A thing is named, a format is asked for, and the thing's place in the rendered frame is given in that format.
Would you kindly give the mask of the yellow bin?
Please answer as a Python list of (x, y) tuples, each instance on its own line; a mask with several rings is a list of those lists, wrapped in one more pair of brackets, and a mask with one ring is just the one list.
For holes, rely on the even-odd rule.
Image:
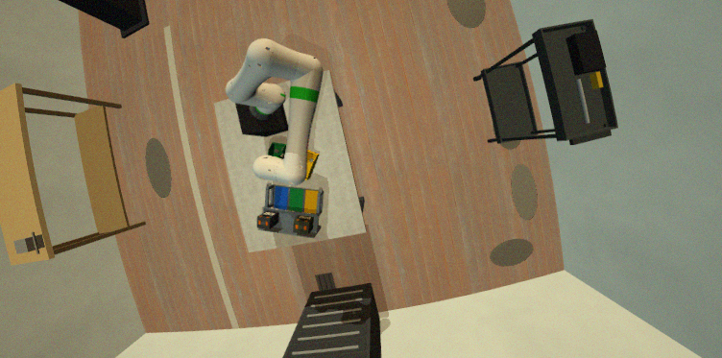
[[(319, 157), (319, 154), (316, 154), (316, 153), (314, 153), (314, 152), (312, 152), (312, 151), (307, 150), (307, 174), (308, 174), (308, 176), (306, 177), (305, 180), (307, 180), (307, 178), (308, 178), (308, 179), (311, 178), (311, 175), (312, 175), (312, 172), (313, 172), (314, 167), (315, 167), (315, 165), (316, 165), (316, 162), (317, 162), (317, 160), (318, 160), (318, 157)], [(310, 158), (313, 158), (313, 159), (314, 159), (313, 163), (309, 161)], [(311, 164), (312, 164), (312, 165), (311, 165)], [(311, 168), (310, 168), (310, 167), (311, 167)], [(310, 169), (310, 170), (309, 170), (309, 169)], [(308, 172), (309, 172), (309, 173), (308, 173)]]

